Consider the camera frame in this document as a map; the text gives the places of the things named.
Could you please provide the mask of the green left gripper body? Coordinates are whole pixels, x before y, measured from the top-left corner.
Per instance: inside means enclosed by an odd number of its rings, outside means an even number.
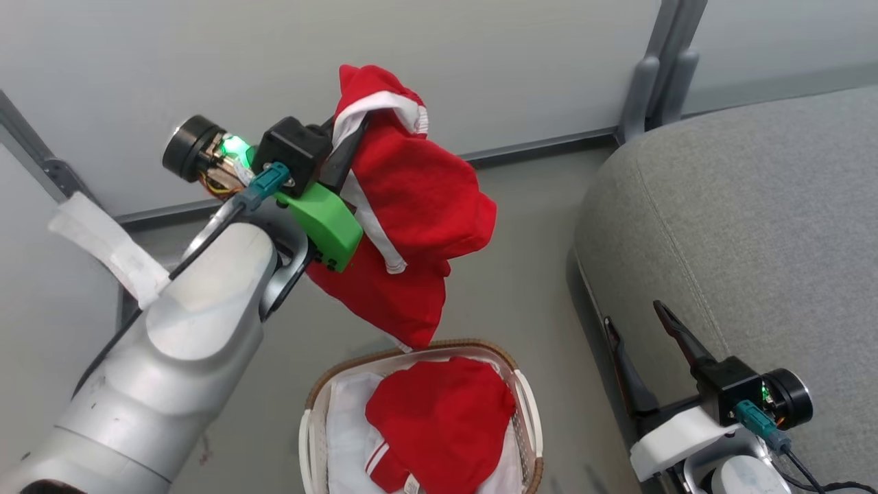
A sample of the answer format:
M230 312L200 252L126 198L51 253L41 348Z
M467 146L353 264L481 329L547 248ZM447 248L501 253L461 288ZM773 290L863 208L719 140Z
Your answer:
M310 182L301 197L289 197L281 187L290 185L288 169L273 163L255 175L251 145L210 119L195 115L173 132L163 152L163 167L188 183L200 183L222 206L184 255L191 261L206 250L235 220L253 215L266 201L287 209L305 234L305 246L333 271L351 261L364 230L341 194Z

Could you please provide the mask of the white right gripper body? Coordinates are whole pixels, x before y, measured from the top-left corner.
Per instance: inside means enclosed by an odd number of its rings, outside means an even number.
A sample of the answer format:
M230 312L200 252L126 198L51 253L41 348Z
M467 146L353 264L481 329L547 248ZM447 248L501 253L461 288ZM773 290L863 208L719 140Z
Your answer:
M787 432L814 415L806 385L790 370L761 375L764 403L740 401L736 424L718 425L694 397L677 412L658 410L658 425L630 450L640 482L784 482L772 457L792 450Z

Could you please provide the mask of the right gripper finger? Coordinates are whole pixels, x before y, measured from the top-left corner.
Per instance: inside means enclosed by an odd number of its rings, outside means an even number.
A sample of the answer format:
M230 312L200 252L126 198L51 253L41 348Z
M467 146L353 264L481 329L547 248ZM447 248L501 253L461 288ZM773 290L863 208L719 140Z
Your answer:
M612 319L605 317L602 326L628 416L640 419L658 412L659 401L647 388L632 359L628 357L624 339L615 328Z
M699 339L693 334L693 332L690 331L680 319L678 319L668 306L660 300L653 301L652 306L659 321L661 321L664 330L676 341L678 347L680 347L681 353L683 353L685 360L689 364L689 370L693 377L696 377L696 373L698 373L701 368L716 363L715 357L712 356L702 343L700 343Z

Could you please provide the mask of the red garment with white trim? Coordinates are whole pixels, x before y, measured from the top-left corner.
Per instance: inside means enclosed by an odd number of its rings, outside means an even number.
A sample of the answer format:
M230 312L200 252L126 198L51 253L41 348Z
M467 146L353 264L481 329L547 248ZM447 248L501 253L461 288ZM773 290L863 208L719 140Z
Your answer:
M421 97L375 65L339 69L333 147L367 129L341 195L364 235L341 272L307 275L404 351L430 345L446 301L449 262L491 241L497 206L473 166L429 140Z

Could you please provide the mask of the red garment with white stripes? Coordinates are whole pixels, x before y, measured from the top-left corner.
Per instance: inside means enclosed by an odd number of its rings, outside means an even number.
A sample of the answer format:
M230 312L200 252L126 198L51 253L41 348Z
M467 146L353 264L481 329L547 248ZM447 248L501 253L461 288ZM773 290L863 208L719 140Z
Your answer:
M365 405L379 435L365 472L386 494L479 494L495 474L517 402L489 363L417 362Z

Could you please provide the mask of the white laundry basket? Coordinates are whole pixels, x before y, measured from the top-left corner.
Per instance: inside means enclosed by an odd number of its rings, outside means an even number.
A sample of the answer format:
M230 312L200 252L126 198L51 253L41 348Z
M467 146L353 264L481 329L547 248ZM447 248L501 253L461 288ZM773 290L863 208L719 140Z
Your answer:
M415 362L441 362L449 357L470 357L489 363L508 385L515 399L513 426L523 472L517 494L537 494L543 477L543 431L534 393L513 356L487 340L435 340L427 349L405 353L401 349L377 351L341 362L317 378L298 428L299 471L305 494L330 494L327 484L326 416L331 387L357 373L389 375Z

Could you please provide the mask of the white basket liner cloth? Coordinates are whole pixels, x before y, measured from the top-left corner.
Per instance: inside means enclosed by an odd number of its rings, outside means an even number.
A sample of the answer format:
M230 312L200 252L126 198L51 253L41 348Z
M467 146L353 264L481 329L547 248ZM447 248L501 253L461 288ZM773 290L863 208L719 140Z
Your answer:
M330 494L386 494L370 480L364 469L367 457L379 441L379 435L365 419L365 405L386 376L357 373L339 379L331 387L331 403L327 410ZM501 463L480 488L479 494L517 494L522 472L512 419Z

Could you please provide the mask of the grey fabric sofa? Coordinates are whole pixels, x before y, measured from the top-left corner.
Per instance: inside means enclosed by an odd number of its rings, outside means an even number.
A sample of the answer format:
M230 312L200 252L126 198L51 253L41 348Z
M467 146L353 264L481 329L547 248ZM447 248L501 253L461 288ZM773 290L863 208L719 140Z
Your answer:
M796 373L814 418L794 453L878 490L878 86L637 137L584 195L573 253L659 403L696 382L655 300L719 360Z

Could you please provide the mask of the white tape wrap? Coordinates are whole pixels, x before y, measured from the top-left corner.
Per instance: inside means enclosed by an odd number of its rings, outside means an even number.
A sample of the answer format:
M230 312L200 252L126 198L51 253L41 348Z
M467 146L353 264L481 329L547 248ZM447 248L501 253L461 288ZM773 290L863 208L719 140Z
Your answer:
M60 203L48 229L106 266L140 309L147 309L169 284L165 267L83 193Z

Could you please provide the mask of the dark grey partition bar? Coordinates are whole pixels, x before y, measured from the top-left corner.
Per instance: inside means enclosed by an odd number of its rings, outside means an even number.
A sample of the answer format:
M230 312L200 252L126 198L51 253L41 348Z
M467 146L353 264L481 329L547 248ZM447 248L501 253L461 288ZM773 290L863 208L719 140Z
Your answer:
M12 143L13 150L18 151L16 156L24 159L23 165L28 172L55 201L60 202L75 193L82 193L103 209L103 204L84 179L68 161L56 156L2 89L0 128L7 143Z

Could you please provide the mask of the grey partition corner post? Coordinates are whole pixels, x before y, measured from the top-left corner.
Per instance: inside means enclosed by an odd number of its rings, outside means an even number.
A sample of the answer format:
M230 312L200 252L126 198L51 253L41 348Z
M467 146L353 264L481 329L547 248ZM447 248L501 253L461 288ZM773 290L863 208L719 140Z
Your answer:
M661 0L645 55L634 66L621 119L619 145L681 120L700 54L694 34L709 0Z

